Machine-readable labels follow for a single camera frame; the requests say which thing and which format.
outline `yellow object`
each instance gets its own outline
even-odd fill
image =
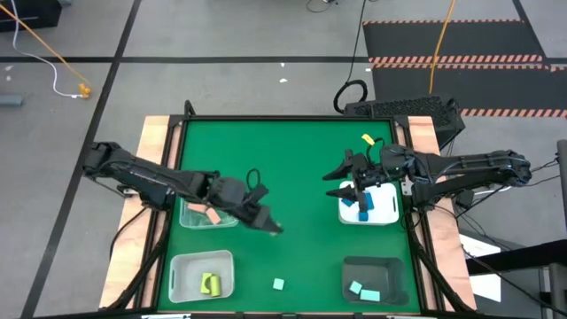
[[[79,84],[79,92],[81,92],[82,98],[89,98],[91,89],[89,87],[85,86],[84,83],[81,83],[81,84]]]
[[[370,135],[365,134],[362,136],[362,139],[366,141],[366,143],[374,146],[374,139],[372,137],[370,137]]]
[[[213,276],[211,273],[203,274],[203,279],[201,279],[201,293],[209,294],[211,290],[206,287],[206,281],[209,280]]]
[[[449,12],[445,18],[445,23],[443,23],[443,28],[441,29],[441,34],[439,35],[439,40],[437,41],[437,47],[435,48],[435,54],[433,55],[433,64],[431,65],[431,74],[429,77],[429,94],[433,92],[433,75],[435,74],[435,66],[437,65],[437,55],[439,54],[439,49],[441,48],[441,43],[443,42],[443,36],[445,36],[445,29],[447,29],[447,23],[451,19],[453,14],[454,0],[451,1],[451,6],[449,7]]]
[[[221,295],[221,279],[217,275],[211,276],[211,297],[219,297]]]
[[[55,55],[71,72],[73,72],[75,75],[77,75],[79,77],[79,79],[85,81],[88,84],[88,86],[81,83],[83,89],[81,88],[81,85],[79,85],[79,91],[81,92],[82,98],[88,98],[90,96],[90,92],[91,92],[90,87],[92,86],[92,84],[90,84],[89,80],[87,80],[79,72],[77,72],[75,69],[73,69],[71,66],[69,66],[69,64],[67,63],[67,61],[65,61],[65,59],[63,57],[61,57],[57,52],[55,52],[55,50],[53,50],[49,46],[49,44],[47,44],[39,35],[37,35],[34,32],[34,30],[32,30],[30,27],[28,27],[27,24],[24,23],[22,20],[18,19],[18,17],[16,17],[13,13],[11,13],[10,10],[8,10],[5,6],[0,4],[0,9],[2,9],[4,12],[6,12],[6,14],[9,15],[12,19],[15,19],[16,21],[18,21],[18,23],[20,23],[21,26],[23,26],[31,35],[33,35],[34,38],[37,39],[37,41],[39,41],[41,44],[43,44],[43,46],[47,50],[49,50],[51,53],[53,53],[53,55]]]

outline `pink object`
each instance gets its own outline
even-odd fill
[[[192,211],[206,214],[206,217],[209,218],[209,221],[211,221],[213,225],[216,225],[219,222],[221,222],[221,217],[211,207],[206,209],[206,205],[202,205],[202,204],[187,204],[187,207]]]

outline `wooden board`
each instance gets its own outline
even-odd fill
[[[410,117],[409,133],[416,151],[439,154],[437,137],[435,136],[431,117]],[[453,212],[453,205],[449,198],[441,199],[437,205]],[[427,218],[439,271],[459,294],[462,301],[469,307],[476,309],[477,306],[472,293],[472,286],[470,285],[469,271],[467,270],[467,263],[459,237],[459,228],[455,218],[443,209],[430,211],[427,214]],[[447,310],[452,310],[447,300],[445,300],[445,307]]]
[[[169,116],[148,116],[145,118],[144,128],[140,136],[140,143],[136,156],[150,160],[155,163],[161,162],[164,143],[166,141],[167,123]],[[168,166],[172,167],[175,162],[176,146],[179,141],[180,129],[174,133],[171,154],[169,156]],[[122,209],[122,217],[118,228],[128,222],[135,214],[142,209],[138,196],[128,198],[124,202]],[[112,304],[128,286],[136,272],[140,268],[142,256],[144,254],[144,244],[148,227],[150,225],[151,211],[148,209],[135,222],[130,224],[116,240],[113,250],[113,256],[110,260],[108,273],[106,274],[105,287],[100,300],[100,307],[107,307]],[[163,218],[159,219],[158,230],[161,231]],[[146,287],[153,287],[155,280],[155,266],[148,275]],[[151,294],[144,294],[144,306],[151,303]]]
[[[160,162],[167,134],[168,121],[168,116],[146,117],[136,156],[156,163]],[[410,117],[409,124],[414,148],[420,152],[439,154],[439,147],[431,118]],[[175,163],[179,134],[180,129],[174,131],[174,139],[168,162],[169,167],[173,167]],[[398,136],[399,140],[404,140],[402,131],[398,130]],[[439,206],[453,211],[449,199],[442,199],[439,202]],[[119,227],[132,218],[140,209],[140,201],[138,198],[126,199]],[[454,218],[441,209],[429,212],[428,218],[435,258],[441,274],[443,274],[445,279],[467,305],[476,308],[464,252],[462,251],[461,240],[459,238],[459,230]],[[148,212],[148,214],[144,214],[136,222],[132,223],[117,240],[110,261],[100,307],[108,306],[114,302],[139,269],[149,221],[150,214]],[[158,225],[159,231],[161,231],[161,222],[163,222],[163,218],[160,218]],[[422,274],[427,306],[429,309],[435,309],[435,297],[431,284],[431,276],[425,267],[422,267]],[[145,307],[151,304],[151,292],[153,291],[154,280],[155,267],[148,275],[148,280],[146,281],[143,300],[143,306]],[[451,309],[451,306],[446,300],[445,304],[447,309]]]

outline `light blue cube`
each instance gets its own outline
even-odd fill
[[[355,282],[355,281],[353,280],[353,282],[351,283],[351,287],[349,288],[349,290],[350,290],[351,292],[354,292],[354,293],[356,293],[356,294],[359,294],[359,293],[361,293],[361,289],[362,289],[362,285],[359,284],[359,283],[357,283],[357,282]]]
[[[380,301],[380,292],[361,290],[361,300],[364,301]]]
[[[283,279],[280,278],[274,279],[274,289],[282,290],[284,288],[284,283],[285,281]]]

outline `concrete floor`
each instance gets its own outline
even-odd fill
[[[111,57],[133,0],[74,0],[59,27],[39,34],[65,56]],[[562,0],[523,0],[544,50],[567,57]],[[379,0],[367,19],[443,19],[449,0]],[[340,1],[321,14],[304,0],[143,0],[125,56],[348,56],[360,1]],[[512,19],[510,0],[458,0],[455,19]],[[12,35],[0,34],[0,56],[16,56]],[[47,54],[26,33],[19,47]],[[358,56],[365,56],[361,37]],[[109,64],[77,64],[95,87],[89,101],[56,96],[51,70],[37,63],[0,64],[0,93],[22,94],[19,109],[0,109],[0,318],[20,315],[81,149]],[[201,114],[334,114],[332,98],[348,73],[343,63],[121,64],[97,131],[135,151],[144,116],[180,113],[188,98]],[[366,64],[353,78],[370,82]],[[77,81],[61,65],[58,87]],[[344,100],[354,100],[348,92]],[[466,118],[454,153],[511,148],[534,166],[551,160],[567,137],[565,119]],[[557,174],[556,167],[534,181]],[[35,315],[97,309],[110,241],[122,201],[81,180]],[[489,235],[534,245],[566,237],[558,181],[511,190],[471,212]]]

